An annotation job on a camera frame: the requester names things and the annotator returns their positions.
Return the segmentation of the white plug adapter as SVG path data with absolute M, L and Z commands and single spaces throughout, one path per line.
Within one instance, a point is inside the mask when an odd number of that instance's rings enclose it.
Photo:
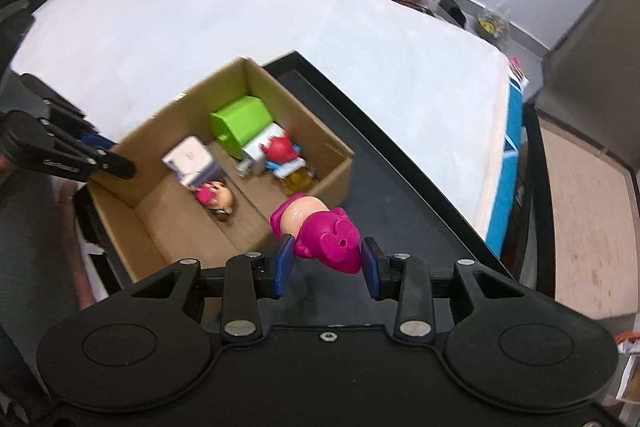
M 259 176 L 266 169 L 266 154 L 262 150 L 267 146 L 271 138 L 282 138 L 285 130 L 276 122 L 273 122 L 264 130 L 258 133 L 254 139 L 245 144 L 242 148 L 242 158 L 235 166 L 240 176 Z

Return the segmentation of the pink bear figurine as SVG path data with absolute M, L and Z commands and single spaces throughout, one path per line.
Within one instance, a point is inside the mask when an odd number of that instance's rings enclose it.
M 361 270 L 360 233 L 343 208 L 330 209 L 318 197 L 296 194 L 274 210 L 269 221 L 278 239 L 294 237 L 297 257 L 346 274 Z

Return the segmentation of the black shallow tray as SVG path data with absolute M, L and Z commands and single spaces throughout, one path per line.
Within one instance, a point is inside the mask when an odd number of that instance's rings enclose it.
M 290 54 L 260 67 L 354 152 L 348 195 L 338 207 L 346 210 L 362 236 L 373 237 L 388 253 L 422 256 L 436 270 L 446 270 L 462 257 L 501 269 L 498 258 L 437 186 L 301 55 Z M 124 283 L 132 283 L 96 213 L 87 184 L 74 196 L 82 235 L 109 253 L 115 273 Z

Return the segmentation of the brown cardboard box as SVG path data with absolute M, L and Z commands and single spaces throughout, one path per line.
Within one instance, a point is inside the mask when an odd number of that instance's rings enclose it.
M 122 180 L 97 173 L 87 184 L 94 208 L 130 279 L 137 282 L 182 258 L 205 268 L 224 265 L 245 251 L 274 245 L 269 217 L 285 201 L 271 174 L 242 178 L 231 156 L 216 143 L 210 115 L 243 95 L 255 95 L 290 132 L 314 169 L 311 195 L 331 207 L 349 191 L 354 152 L 269 72 L 238 58 L 183 93 L 132 130 L 115 146 L 136 174 Z M 162 158 L 183 139 L 200 139 L 221 163 L 235 197 L 232 215 L 217 221 L 181 186 Z

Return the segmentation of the red blue creature figurine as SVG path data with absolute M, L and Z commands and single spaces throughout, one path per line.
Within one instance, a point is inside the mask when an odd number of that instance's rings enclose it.
M 280 136 L 270 136 L 260 150 L 265 155 L 265 166 L 269 170 L 276 170 L 300 157 L 300 148 L 291 141 L 287 131 Z

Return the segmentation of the green plastic box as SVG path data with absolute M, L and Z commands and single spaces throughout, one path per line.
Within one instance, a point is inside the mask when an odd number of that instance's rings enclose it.
M 245 95 L 210 114 L 213 135 L 231 157 L 241 159 L 243 147 L 264 131 L 273 118 L 256 96 Z

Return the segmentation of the cartoon print blue blanket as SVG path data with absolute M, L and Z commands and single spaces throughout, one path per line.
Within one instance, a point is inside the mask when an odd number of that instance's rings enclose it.
M 518 179 L 518 158 L 522 147 L 523 96 L 528 86 L 525 70 L 517 57 L 510 60 L 509 98 L 506 106 L 506 133 L 498 178 L 497 193 L 492 205 L 485 243 L 496 258 L 501 257 L 501 249 L 516 193 Z

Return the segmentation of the black box lid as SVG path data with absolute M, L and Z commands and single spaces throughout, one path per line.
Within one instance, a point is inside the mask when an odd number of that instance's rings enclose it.
M 533 104 L 521 281 L 595 320 L 639 310 L 639 185 L 620 156 Z

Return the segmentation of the miniature beer mug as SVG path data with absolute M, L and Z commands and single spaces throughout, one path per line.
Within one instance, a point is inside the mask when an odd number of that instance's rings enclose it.
M 281 184 L 282 190 L 288 196 L 305 193 L 314 184 L 314 174 L 307 169 L 304 158 L 295 158 L 273 170 Z

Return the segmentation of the white lavender cube charger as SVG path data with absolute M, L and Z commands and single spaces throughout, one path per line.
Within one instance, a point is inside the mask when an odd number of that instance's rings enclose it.
M 226 175 L 209 148 L 194 135 L 188 136 L 162 157 L 163 164 L 186 188 L 198 188 L 205 182 Z

